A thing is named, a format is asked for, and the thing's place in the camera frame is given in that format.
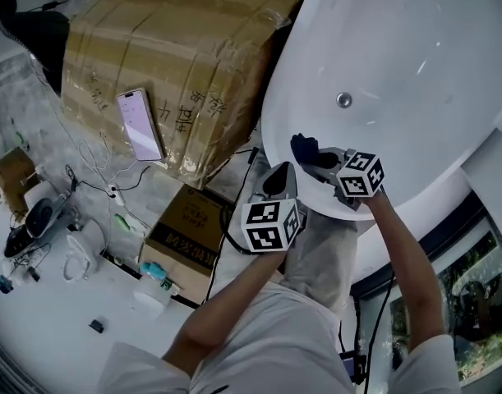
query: leg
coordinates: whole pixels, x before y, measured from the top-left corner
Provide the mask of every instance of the leg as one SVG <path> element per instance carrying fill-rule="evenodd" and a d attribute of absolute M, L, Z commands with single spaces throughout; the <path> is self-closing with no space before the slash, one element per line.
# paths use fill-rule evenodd
<path fill-rule="evenodd" d="M 309 210 L 306 229 L 289 250 L 280 284 L 338 315 L 349 296 L 356 253 L 355 222 Z"/>

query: cardboard box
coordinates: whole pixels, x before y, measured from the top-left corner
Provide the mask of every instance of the cardboard box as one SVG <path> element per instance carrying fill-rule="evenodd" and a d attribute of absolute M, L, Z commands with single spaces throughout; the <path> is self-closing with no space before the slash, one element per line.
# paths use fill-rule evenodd
<path fill-rule="evenodd" d="M 183 186 L 145 239 L 140 263 L 157 263 L 182 288 L 180 296 L 200 305 L 219 254 L 219 212 L 233 205 L 209 190 Z"/>
<path fill-rule="evenodd" d="M 300 0 L 90 0 L 70 24 L 67 118 L 131 153 L 116 96 L 145 88 L 170 176 L 201 189 L 245 143 L 276 43 Z"/>
<path fill-rule="evenodd" d="M 21 148 L 13 149 L 0 160 L 0 191 L 12 212 L 28 211 L 24 194 L 39 183 L 37 176 L 27 180 L 34 173 L 34 163 Z"/>

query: hand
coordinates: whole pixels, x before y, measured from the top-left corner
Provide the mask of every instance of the hand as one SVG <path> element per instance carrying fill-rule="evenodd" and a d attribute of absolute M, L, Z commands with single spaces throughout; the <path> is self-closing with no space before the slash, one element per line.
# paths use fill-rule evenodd
<path fill-rule="evenodd" d="M 385 194 L 382 191 L 377 191 L 373 197 L 359 197 L 358 199 L 361 203 L 365 204 L 369 209 L 372 209 L 374 204 L 379 203 L 385 198 Z"/>

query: smartphone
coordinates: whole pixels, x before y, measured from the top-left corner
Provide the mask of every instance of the smartphone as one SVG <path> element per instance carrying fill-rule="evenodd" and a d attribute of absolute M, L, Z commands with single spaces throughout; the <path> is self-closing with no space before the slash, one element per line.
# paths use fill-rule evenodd
<path fill-rule="evenodd" d="M 139 161 L 163 159 L 163 150 L 150 113 L 146 91 L 139 88 L 119 94 L 117 105 L 121 110 L 136 159 Z"/>

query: sleeve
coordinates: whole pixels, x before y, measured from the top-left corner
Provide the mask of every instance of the sleeve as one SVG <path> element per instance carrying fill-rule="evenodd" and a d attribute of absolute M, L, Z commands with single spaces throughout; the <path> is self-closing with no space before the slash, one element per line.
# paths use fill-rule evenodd
<path fill-rule="evenodd" d="M 190 377 L 157 356 L 116 343 L 99 380 L 99 394 L 187 394 Z"/>
<path fill-rule="evenodd" d="M 460 394 L 450 336 L 424 341 L 389 379 L 389 394 Z"/>

